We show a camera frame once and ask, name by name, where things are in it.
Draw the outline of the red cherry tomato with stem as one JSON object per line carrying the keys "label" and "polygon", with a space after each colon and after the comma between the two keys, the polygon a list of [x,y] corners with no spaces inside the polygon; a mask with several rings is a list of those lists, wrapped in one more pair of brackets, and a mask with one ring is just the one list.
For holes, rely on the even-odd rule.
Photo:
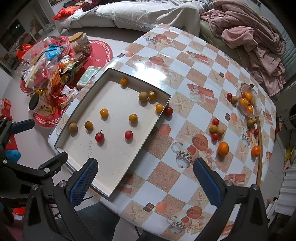
{"label": "red cherry tomato with stem", "polygon": [[131,140],[133,138],[133,132],[131,130],[128,130],[125,132],[125,139]]}

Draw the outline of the yellow-brown cherry tomato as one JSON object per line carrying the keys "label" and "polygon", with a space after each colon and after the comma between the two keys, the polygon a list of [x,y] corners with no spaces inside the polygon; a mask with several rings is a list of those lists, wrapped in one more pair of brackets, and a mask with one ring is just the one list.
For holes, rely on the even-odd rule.
{"label": "yellow-brown cherry tomato", "polygon": [[156,97],[157,97],[157,94],[156,94],[156,92],[154,92],[154,91],[149,91],[149,92],[147,93],[147,95],[148,95],[148,98],[149,98],[150,100],[155,100]]}

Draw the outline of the large orange mandarin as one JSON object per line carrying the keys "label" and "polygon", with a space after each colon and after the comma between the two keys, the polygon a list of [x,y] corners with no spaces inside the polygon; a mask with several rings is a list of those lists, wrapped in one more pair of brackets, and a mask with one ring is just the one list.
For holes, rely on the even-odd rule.
{"label": "large orange mandarin", "polygon": [[221,142],[218,146],[218,154],[226,156],[229,153],[229,145],[226,142]]}

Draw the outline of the brown longan in tray corner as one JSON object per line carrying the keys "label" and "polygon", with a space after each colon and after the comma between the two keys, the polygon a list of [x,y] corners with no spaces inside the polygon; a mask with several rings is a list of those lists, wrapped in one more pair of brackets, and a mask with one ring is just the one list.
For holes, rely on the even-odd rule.
{"label": "brown longan in tray corner", "polygon": [[69,126],[68,126],[68,130],[69,130],[69,132],[71,132],[71,133],[76,132],[77,129],[78,129],[77,124],[74,123],[74,122],[70,123]]}

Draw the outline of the orange mandarin near table edge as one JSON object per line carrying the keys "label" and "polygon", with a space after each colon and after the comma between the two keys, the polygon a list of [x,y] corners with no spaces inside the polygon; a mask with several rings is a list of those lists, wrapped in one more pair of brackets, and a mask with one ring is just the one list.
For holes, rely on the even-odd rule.
{"label": "orange mandarin near table edge", "polygon": [[251,150],[251,155],[253,157],[258,157],[258,156],[260,156],[260,154],[261,154],[260,146],[253,146],[252,150]]}

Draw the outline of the red cherry tomato lower cluster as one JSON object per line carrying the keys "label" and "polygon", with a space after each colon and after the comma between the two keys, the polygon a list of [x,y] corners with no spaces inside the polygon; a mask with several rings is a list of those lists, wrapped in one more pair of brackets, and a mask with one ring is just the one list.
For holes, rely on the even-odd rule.
{"label": "red cherry tomato lower cluster", "polygon": [[217,141],[219,140],[220,136],[217,132],[215,132],[215,133],[212,133],[211,138],[213,141]]}

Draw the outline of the red cherry tomato cluster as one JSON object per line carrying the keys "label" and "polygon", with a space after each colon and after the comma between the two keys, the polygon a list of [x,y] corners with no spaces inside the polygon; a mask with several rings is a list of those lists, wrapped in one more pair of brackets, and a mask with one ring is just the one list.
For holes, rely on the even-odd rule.
{"label": "red cherry tomato cluster", "polygon": [[215,132],[215,133],[212,133],[211,138],[213,141],[217,141],[219,140],[220,136],[217,132]]}
{"label": "red cherry tomato cluster", "polygon": [[173,114],[173,109],[170,106],[165,107],[164,114],[165,116],[171,116]]}
{"label": "red cherry tomato cluster", "polygon": [[212,124],[215,125],[215,126],[218,126],[219,125],[219,120],[217,118],[214,118],[212,120]]}

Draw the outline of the red cherry tomato in tray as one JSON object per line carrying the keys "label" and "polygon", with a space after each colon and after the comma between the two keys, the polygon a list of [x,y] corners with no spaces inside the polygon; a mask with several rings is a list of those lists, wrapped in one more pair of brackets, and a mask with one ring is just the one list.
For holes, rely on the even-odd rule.
{"label": "red cherry tomato in tray", "polygon": [[102,143],[104,141],[104,134],[102,133],[102,131],[96,133],[95,140],[98,143]]}

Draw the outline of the brown longan centre cluster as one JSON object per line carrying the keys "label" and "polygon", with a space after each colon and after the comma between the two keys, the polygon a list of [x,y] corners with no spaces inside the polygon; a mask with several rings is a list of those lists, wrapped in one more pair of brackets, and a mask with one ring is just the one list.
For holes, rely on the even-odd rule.
{"label": "brown longan centre cluster", "polygon": [[225,130],[223,128],[217,128],[217,133],[220,135],[220,136],[223,136],[224,133],[225,133]]}

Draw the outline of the snack bag pile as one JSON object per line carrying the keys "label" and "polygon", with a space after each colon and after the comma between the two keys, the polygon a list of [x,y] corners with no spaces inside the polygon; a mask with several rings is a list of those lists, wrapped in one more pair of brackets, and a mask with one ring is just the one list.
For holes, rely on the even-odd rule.
{"label": "snack bag pile", "polygon": [[25,68],[20,82],[22,92],[31,97],[29,109],[49,116],[66,107],[86,81],[81,77],[70,89],[60,75],[74,70],[84,57],[83,53],[75,53],[65,36],[49,37],[31,45],[22,55]]}

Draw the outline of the dark yellow tomato in tray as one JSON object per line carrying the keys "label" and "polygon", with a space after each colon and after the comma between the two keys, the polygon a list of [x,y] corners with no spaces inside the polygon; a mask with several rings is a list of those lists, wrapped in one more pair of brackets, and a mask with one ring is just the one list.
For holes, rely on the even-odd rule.
{"label": "dark yellow tomato in tray", "polygon": [[84,127],[86,128],[86,130],[91,131],[93,130],[93,123],[91,121],[86,121]]}

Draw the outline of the yellow-green cherry tomato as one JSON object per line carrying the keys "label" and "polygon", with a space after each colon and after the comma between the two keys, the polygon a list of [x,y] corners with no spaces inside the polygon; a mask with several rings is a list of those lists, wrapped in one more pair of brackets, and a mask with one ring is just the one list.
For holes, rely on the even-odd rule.
{"label": "yellow-green cherry tomato", "polygon": [[209,131],[211,133],[216,133],[217,129],[218,129],[218,127],[216,125],[214,125],[214,124],[210,125],[210,127],[209,127]]}

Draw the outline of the red cherry tomato by rim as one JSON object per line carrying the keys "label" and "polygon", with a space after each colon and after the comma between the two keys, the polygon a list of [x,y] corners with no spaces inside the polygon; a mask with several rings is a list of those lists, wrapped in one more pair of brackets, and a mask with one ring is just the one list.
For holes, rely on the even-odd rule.
{"label": "red cherry tomato by rim", "polygon": [[258,129],[255,129],[253,134],[254,134],[255,136],[259,135],[259,130],[258,130]]}

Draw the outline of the red cherry tomato top cluster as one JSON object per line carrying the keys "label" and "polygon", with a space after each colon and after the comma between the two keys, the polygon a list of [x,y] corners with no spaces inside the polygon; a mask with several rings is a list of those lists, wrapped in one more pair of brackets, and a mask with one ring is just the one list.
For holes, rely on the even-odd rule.
{"label": "red cherry tomato top cluster", "polygon": [[215,125],[215,126],[218,126],[219,125],[219,120],[217,118],[214,118],[212,120],[212,124]]}

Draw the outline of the brown longan pair front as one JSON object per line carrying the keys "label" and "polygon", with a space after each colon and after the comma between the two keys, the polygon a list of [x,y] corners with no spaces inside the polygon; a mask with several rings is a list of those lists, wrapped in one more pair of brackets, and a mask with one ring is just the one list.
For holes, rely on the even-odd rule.
{"label": "brown longan pair front", "polygon": [[249,119],[249,120],[247,121],[247,126],[248,126],[249,128],[252,128],[252,127],[254,126],[254,122],[252,121],[252,119]]}

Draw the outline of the shallow grey cardboard tray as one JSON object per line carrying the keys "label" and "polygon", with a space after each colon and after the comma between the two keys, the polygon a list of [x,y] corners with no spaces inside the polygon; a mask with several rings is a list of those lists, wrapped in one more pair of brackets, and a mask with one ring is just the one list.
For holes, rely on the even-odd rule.
{"label": "shallow grey cardboard tray", "polygon": [[[142,148],[160,115],[156,105],[167,105],[171,95],[165,92],[157,81],[158,71],[152,77],[145,78],[145,71],[126,74],[108,68],[97,74],[97,80],[86,86],[72,101],[53,130],[48,141],[57,152],[66,152],[68,166],[79,170],[89,158],[98,161],[98,172],[93,186],[103,195],[110,196]],[[128,84],[122,86],[121,78],[127,78]],[[138,99],[140,92],[154,91],[155,100]],[[102,118],[100,110],[108,109],[108,116]],[[138,116],[136,123],[128,117]],[[84,127],[86,121],[93,123],[93,130]],[[77,124],[77,131],[69,132],[70,123]],[[125,132],[131,130],[133,138],[125,139]],[[102,131],[104,141],[95,140],[97,132]]]}

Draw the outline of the orange cherry tomato tray centre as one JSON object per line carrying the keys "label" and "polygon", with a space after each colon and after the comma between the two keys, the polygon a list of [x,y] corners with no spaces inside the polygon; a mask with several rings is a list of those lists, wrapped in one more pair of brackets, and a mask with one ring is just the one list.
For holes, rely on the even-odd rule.
{"label": "orange cherry tomato tray centre", "polygon": [[106,118],[108,116],[108,109],[107,108],[103,108],[100,110],[100,115],[102,116],[102,118]]}

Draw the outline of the mandarin in bowl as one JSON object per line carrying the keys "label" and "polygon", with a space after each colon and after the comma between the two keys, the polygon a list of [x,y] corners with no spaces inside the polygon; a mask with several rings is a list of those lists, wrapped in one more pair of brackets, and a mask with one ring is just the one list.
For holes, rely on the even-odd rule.
{"label": "mandarin in bowl", "polygon": [[246,99],[244,99],[244,98],[240,98],[239,99],[239,106],[241,107],[241,108],[247,108],[248,107],[248,101],[246,100]]}
{"label": "mandarin in bowl", "polygon": [[252,101],[252,94],[250,92],[245,92],[244,93],[244,98],[248,101],[251,102]]}

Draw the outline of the clear glass fruit bowl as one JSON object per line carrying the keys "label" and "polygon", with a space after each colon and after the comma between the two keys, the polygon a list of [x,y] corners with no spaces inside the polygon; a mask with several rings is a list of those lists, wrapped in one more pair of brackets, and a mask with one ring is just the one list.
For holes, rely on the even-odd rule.
{"label": "clear glass fruit bowl", "polygon": [[240,111],[249,118],[258,117],[262,110],[262,101],[253,88],[253,84],[242,83],[236,93]]}

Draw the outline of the yellow cherry tomato in tray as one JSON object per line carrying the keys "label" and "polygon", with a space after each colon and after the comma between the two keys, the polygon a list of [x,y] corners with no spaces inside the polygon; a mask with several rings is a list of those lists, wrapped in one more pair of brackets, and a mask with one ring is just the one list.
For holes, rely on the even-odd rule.
{"label": "yellow cherry tomato in tray", "polygon": [[128,119],[131,123],[136,123],[138,121],[138,116],[136,114],[131,114]]}

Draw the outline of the red cherry tomato left cluster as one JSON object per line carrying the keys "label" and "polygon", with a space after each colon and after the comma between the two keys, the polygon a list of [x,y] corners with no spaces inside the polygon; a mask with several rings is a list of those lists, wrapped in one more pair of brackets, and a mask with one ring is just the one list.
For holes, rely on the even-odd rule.
{"label": "red cherry tomato left cluster", "polygon": [[165,116],[171,116],[173,114],[173,109],[170,106],[165,107],[164,114]]}

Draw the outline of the glass jar with wooden lid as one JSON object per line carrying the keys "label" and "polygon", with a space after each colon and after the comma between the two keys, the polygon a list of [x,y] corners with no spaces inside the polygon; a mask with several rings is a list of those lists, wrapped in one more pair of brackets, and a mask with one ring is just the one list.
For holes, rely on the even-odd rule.
{"label": "glass jar with wooden lid", "polygon": [[69,42],[75,53],[83,53],[86,57],[90,56],[92,45],[85,33],[75,33],[69,38]]}

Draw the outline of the red round floor mat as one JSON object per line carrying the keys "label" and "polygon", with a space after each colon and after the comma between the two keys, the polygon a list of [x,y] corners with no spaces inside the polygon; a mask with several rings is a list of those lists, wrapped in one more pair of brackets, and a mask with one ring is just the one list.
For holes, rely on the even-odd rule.
{"label": "red round floor mat", "polygon": [[[92,40],[91,46],[92,50],[88,57],[84,57],[83,60],[79,61],[79,65],[74,70],[60,75],[62,83],[66,84],[70,89],[76,87],[88,67],[104,67],[113,58],[112,49],[106,42]],[[43,128],[52,128],[58,123],[62,113],[62,110],[57,110],[50,116],[33,113],[32,119]]]}

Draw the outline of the orange tomato tray right edge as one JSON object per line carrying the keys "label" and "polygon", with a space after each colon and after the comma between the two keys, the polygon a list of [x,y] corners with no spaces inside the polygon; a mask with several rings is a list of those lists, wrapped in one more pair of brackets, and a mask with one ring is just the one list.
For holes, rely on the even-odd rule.
{"label": "orange tomato tray right edge", "polygon": [[156,112],[157,113],[161,113],[163,111],[163,109],[164,109],[163,105],[161,105],[159,103],[156,105]]}

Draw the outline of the orange tomato tray top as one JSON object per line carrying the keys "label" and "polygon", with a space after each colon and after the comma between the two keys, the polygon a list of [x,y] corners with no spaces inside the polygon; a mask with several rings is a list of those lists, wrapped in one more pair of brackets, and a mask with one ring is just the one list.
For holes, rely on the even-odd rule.
{"label": "orange tomato tray top", "polygon": [[127,78],[121,78],[121,79],[120,79],[120,84],[121,84],[122,86],[126,86],[126,85],[128,84],[128,79],[127,79]]}

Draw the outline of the grey sofa with white cover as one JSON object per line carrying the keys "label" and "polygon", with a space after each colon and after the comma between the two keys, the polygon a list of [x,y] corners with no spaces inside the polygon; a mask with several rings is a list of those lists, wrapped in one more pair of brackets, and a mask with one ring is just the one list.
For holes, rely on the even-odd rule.
{"label": "grey sofa with white cover", "polygon": [[201,14],[211,8],[211,1],[117,1],[88,11],[78,9],[70,16],[55,20],[55,24],[59,32],[84,27],[148,32],[166,24],[198,37]]}

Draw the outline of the pink blanket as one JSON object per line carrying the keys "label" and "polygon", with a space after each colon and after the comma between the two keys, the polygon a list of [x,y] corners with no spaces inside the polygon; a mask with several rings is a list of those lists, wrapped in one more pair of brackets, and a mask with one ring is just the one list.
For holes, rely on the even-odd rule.
{"label": "pink blanket", "polygon": [[242,1],[214,1],[212,9],[202,14],[215,37],[231,49],[244,48],[242,67],[263,83],[269,96],[278,94],[285,80],[281,57],[286,51],[285,39],[278,28]]}

